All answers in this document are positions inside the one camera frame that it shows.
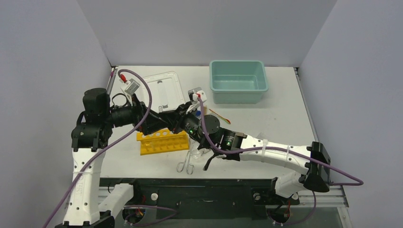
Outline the yellow test tube rack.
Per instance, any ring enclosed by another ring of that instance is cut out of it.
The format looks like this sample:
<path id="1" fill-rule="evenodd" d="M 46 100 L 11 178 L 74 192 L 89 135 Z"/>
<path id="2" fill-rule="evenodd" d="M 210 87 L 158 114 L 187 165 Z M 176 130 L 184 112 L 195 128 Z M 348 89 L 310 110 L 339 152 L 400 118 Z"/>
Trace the yellow test tube rack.
<path id="1" fill-rule="evenodd" d="M 162 129 L 149 135 L 137 133 L 136 140 L 140 143 L 140 155 L 189 150 L 189 138 L 185 131 L 174 134 Z"/>

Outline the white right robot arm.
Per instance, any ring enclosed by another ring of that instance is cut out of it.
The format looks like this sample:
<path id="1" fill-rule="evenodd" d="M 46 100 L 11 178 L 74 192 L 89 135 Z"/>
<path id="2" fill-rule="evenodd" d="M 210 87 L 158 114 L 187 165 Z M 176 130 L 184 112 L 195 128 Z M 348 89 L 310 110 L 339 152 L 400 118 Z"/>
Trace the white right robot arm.
<path id="1" fill-rule="evenodd" d="M 158 113 L 158 119 L 172 133 L 185 131 L 196 141 L 198 150 L 211 150 L 212 158 L 254 161 L 291 169 L 290 174 L 277 177 L 268 190 L 269 199 L 280 203 L 301 190 L 328 192 L 330 188 L 330 158 L 319 142 L 309 146 L 284 145 L 220 126 L 213 115 L 195 115 L 190 102 L 175 110 Z"/>

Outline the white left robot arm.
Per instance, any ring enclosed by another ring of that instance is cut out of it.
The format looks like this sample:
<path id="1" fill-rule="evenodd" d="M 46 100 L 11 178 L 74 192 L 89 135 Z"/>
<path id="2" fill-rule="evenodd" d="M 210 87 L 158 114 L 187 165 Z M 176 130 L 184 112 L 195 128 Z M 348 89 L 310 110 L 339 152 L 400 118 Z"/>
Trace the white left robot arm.
<path id="1" fill-rule="evenodd" d="M 148 88 L 148 104 L 135 94 L 127 93 L 129 104 L 113 108 L 104 88 L 85 91 L 84 111 L 71 133 L 73 179 L 55 214 L 63 204 L 66 214 L 58 228 L 113 228 L 124 205 L 136 204 L 142 191 L 134 183 L 117 184 L 112 193 L 98 202 L 101 168 L 105 153 L 135 131 L 147 133 L 146 124 L 153 115 L 152 92 Z"/>

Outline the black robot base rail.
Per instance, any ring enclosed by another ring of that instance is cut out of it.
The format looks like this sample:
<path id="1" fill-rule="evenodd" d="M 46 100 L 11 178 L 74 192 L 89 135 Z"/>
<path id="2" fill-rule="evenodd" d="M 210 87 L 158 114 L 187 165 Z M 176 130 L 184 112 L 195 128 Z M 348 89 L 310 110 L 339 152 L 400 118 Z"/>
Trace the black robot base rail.
<path id="1" fill-rule="evenodd" d="M 274 193 L 274 179 L 130 179 L 101 178 L 111 192 L 117 184 L 134 185 L 131 203 L 158 206 L 157 218 L 178 212 L 177 219 L 265 219 L 267 210 L 298 205 L 299 200 Z"/>

